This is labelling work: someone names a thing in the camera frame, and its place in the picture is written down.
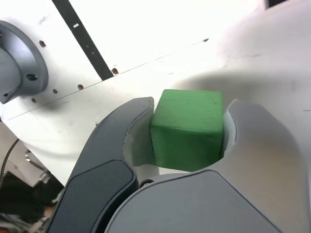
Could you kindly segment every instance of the black stripe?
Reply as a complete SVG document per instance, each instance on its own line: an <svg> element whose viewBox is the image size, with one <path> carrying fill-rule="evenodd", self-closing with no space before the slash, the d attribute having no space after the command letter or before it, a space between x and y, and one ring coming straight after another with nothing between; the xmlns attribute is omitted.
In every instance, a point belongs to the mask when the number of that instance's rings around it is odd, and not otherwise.
<svg viewBox="0 0 311 233"><path fill-rule="evenodd" d="M72 34L78 41L82 50L86 54L87 58L89 59L101 79L106 80L113 77L113 74L111 73L109 67L107 66L103 57L94 45L91 37L87 33L85 27L83 26L81 20L77 16L70 2L68 0L52 0L52 2L56 6L58 12L63 17L67 26L71 30Z"/></svg>

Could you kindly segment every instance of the white panel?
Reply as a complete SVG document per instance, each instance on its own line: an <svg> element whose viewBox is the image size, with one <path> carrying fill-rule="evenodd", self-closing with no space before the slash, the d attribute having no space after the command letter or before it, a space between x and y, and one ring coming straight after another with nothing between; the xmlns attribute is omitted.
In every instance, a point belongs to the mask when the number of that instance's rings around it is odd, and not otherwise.
<svg viewBox="0 0 311 233"><path fill-rule="evenodd" d="M70 0L119 73L209 38L262 10L264 0Z"/></svg>
<svg viewBox="0 0 311 233"><path fill-rule="evenodd" d="M0 20L17 26L31 38L45 59L50 78L43 93L0 104L2 119L16 117L74 93L79 84L88 87L101 81L51 0L4 2L0 7ZM40 40L46 47L40 46Z"/></svg>

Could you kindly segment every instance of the gray plastic housing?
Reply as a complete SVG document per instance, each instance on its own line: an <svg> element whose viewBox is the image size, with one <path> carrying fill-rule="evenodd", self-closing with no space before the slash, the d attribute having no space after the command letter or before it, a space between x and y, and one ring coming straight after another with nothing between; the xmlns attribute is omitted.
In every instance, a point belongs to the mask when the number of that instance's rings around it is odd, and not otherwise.
<svg viewBox="0 0 311 233"><path fill-rule="evenodd" d="M225 156L130 196L105 233L310 232L303 158L292 134L258 104L235 100Z"/></svg>
<svg viewBox="0 0 311 233"><path fill-rule="evenodd" d="M0 20L0 102L36 95L44 91L48 79L45 61L31 39Z"/></svg>

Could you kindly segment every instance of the green wooden block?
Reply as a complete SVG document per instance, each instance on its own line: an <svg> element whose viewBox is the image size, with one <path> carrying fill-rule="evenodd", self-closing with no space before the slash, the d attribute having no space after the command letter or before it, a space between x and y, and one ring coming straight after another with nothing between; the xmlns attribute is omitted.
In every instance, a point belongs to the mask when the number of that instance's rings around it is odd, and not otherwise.
<svg viewBox="0 0 311 233"><path fill-rule="evenodd" d="M220 92L164 90L151 122L156 165L196 171L217 162L223 130Z"/></svg>

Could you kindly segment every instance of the gray metal flange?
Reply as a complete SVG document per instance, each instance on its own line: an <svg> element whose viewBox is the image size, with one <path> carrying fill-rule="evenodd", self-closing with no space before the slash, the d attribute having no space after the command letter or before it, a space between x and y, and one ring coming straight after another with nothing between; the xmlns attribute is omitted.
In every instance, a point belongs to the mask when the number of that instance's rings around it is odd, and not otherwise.
<svg viewBox="0 0 311 233"><path fill-rule="evenodd" d="M47 87L48 79L45 61L31 39L0 20L0 102L36 95Z"/></svg>

